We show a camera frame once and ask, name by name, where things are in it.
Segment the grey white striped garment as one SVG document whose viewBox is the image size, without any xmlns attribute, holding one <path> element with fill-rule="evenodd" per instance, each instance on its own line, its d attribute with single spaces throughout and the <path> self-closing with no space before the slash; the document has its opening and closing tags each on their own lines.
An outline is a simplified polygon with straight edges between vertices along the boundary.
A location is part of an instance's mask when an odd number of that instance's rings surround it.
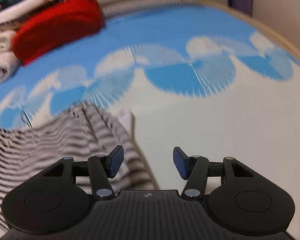
<svg viewBox="0 0 300 240">
<path fill-rule="evenodd" d="M 35 128 L 0 128 L 0 227 L 8 226 L 1 212 L 2 200 L 11 190 L 63 157 L 86 161 L 107 155 L 122 145 L 124 161 L 110 183 L 114 191 L 152 190 L 152 180 L 132 142 L 130 110 L 113 116 L 83 102 L 71 106 Z"/>
</svg>

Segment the blue white patterned bedsheet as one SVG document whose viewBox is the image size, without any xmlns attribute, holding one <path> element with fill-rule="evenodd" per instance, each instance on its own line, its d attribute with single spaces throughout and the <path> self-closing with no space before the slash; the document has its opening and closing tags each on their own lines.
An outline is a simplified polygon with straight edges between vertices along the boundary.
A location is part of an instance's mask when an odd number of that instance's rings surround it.
<svg viewBox="0 0 300 240">
<path fill-rule="evenodd" d="M 181 190 L 172 151 L 232 156 L 286 190 L 300 239 L 300 62 L 251 25 L 182 5 L 107 20 L 0 84 L 0 128 L 35 128 L 78 103 L 130 110 L 153 186 Z"/>
</svg>

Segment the cream folded blanket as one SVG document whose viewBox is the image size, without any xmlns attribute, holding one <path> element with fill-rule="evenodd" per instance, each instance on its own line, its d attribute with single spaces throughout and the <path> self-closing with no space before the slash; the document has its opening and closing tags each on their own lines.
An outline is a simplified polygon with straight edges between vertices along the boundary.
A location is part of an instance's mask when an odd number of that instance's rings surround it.
<svg viewBox="0 0 300 240">
<path fill-rule="evenodd" d="M 32 16 L 65 0 L 23 0 L 6 9 L 0 4 L 0 83 L 14 74 L 20 62 L 12 52 L 17 30 Z"/>
</svg>

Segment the red folded fleece blanket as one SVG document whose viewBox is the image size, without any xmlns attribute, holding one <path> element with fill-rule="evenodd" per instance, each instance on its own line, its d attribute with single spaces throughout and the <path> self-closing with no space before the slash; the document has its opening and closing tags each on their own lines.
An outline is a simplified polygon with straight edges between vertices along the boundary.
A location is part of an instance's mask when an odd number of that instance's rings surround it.
<svg viewBox="0 0 300 240">
<path fill-rule="evenodd" d="M 27 20 L 12 40 L 12 52 L 26 66 L 51 50 L 85 36 L 104 26 L 97 0 L 66 0 Z"/>
</svg>

